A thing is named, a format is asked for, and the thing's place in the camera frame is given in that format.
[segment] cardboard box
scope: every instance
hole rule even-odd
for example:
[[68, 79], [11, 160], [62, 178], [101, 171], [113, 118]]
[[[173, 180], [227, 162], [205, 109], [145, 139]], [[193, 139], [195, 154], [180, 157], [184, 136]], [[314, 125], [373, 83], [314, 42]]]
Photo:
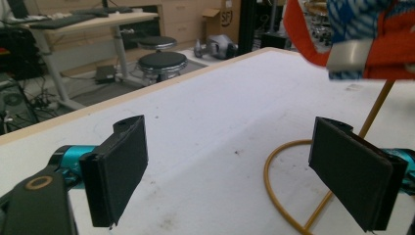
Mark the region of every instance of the cardboard box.
[[241, 15], [241, 0], [222, 0], [220, 8], [204, 9], [207, 33], [210, 35], [225, 34], [232, 42], [238, 43], [239, 18]]

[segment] stool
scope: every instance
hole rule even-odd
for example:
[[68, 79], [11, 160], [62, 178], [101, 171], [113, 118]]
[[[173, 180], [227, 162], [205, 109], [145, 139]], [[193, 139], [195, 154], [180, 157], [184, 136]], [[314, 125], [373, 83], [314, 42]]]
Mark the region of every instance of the stool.
[[176, 39], [167, 36], [149, 36], [134, 40], [140, 48], [145, 50], [164, 50], [177, 45]]
[[151, 83], [173, 78], [186, 68], [187, 58], [177, 52], [158, 52], [143, 56], [137, 62], [138, 67]]

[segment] white table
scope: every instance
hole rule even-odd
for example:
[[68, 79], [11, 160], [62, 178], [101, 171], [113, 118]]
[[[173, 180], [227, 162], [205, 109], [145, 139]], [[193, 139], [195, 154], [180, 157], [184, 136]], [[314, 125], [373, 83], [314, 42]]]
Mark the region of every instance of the white table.
[[[329, 81], [298, 54], [261, 49], [0, 136], [0, 194], [43, 168], [63, 145], [98, 145], [114, 122], [145, 115], [149, 166], [118, 227], [94, 228], [84, 191], [69, 192], [80, 234], [298, 234], [273, 208], [262, 181], [267, 156], [311, 138], [317, 116], [354, 126], [383, 81]], [[414, 84], [398, 82], [370, 129], [378, 147], [415, 149]], [[271, 183], [305, 223], [327, 188], [307, 166], [308, 147], [280, 156]], [[386, 232], [406, 234], [415, 202], [399, 195]], [[313, 234], [363, 234], [333, 198]]]
[[[58, 90], [60, 103], [74, 110], [84, 108], [83, 105], [70, 99], [62, 82], [60, 71], [73, 69], [117, 55], [122, 78], [127, 79], [127, 62], [119, 26], [122, 24], [149, 21], [157, 16], [158, 14], [155, 13], [110, 14], [108, 18], [96, 18], [83, 23], [76, 23], [53, 30], [30, 29], [36, 40], [41, 56], [45, 61], [48, 71], [51, 74], [54, 84]], [[82, 45], [62, 51], [52, 51], [46, 40], [47, 34], [66, 35], [100, 27], [112, 27], [115, 32], [114, 40], [103, 41], [92, 45]]]

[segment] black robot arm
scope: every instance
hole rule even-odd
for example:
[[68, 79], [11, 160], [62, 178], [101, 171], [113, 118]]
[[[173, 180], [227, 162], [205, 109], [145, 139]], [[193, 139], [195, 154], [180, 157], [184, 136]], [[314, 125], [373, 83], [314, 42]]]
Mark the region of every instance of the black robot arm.
[[114, 133], [100, 146], [63, 146], [45, 168], [0, 198], [0, 234], [78, 234], [68, 190], [80, 185], [93, 225], [111, 227], [147, 163], [143, 116], [115, 123]]

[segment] keyboard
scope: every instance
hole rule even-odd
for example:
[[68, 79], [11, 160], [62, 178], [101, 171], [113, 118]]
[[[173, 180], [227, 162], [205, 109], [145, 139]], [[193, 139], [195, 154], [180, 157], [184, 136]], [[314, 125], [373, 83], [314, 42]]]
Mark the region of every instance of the keyboard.
[[72, 15], [64, 18], [59, 18], [47, 22], [32, 23], [29, 27], [34, 29], [56, 29], [72, 24], [86, 22], [96, 18], [94, 15]]
[[109, 8], [91, 8], [70, 11], [73, 15], [94, 15], [96, 17], [107, 17], [111, 13], [132, 13], [130, 7], [109, 7]]

